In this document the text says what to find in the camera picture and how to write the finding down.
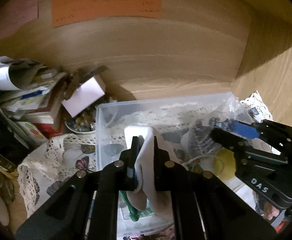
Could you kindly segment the person's hand on gripper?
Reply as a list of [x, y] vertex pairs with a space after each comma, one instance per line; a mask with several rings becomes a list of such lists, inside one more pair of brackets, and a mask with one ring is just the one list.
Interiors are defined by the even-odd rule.
[[280, 214], [280, 210], [271, 205], [269, 202], [265, 202], [263, 207], [263, 215], [267, 220], [272, 220]]

